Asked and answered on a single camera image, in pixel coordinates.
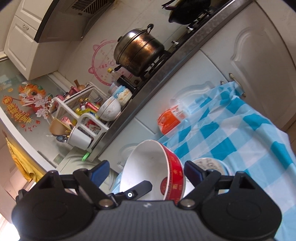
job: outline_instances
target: white tiled wall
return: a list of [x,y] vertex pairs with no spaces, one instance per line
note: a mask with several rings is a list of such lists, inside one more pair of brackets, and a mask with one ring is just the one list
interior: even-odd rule
[[116,0],[80,43],[71,43],[59,72],[71,82],[75,79],[81,84],[92,81],[107,92],[109,87],[101,83],[91,72],[96,72],[103,81],[111,83],[112,79],[107,69],[117,66],[113,60],[113,51],[120,36],[134,28],[146,28],[150,23],[154,24],[151,34],[165,44],[166,48],[173,39],[181,36],[183,31],[177,30],[186,26],[168,22],[170,11],[161,7],[165,2],[164,0]]

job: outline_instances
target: red and white bowl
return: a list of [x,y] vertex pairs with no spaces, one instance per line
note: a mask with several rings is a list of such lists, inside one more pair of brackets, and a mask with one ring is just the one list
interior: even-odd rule
[[154,140],[143,141],[128,157],[120,192],[144,180],[152,183],[152,190],[139,200],[173,200],[177,204],[184,195],[185,175],[180,159]]

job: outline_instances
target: blue and white tablecloth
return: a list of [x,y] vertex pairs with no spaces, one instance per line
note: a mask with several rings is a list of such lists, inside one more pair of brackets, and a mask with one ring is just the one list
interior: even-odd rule
[[[278,241],[296,240],[296,158],[288,135],[239,98],[235,82],[215,87],[189,106],[190,116],[158,141],[184,164],[213,157],[245,171],[280,207]],[[119,192],[121,175],[114,193]]]

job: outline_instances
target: countertop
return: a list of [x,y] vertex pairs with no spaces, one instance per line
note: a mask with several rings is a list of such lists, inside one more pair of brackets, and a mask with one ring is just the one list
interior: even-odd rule
[[151,77],[139,93],[114,121],[98,142],[89,159],[94,160],[112,143],[149,100],[170,80],[170,78],[220,29],[239,14],[253,0],[231,0],[209,21],[198,29]]

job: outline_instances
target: yellow towel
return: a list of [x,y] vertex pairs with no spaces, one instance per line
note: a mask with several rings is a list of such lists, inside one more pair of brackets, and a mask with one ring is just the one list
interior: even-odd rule
[[32,179],[38,182],[44,175],[34,167],[6,138],[11,157],[24,178],[30,182]]

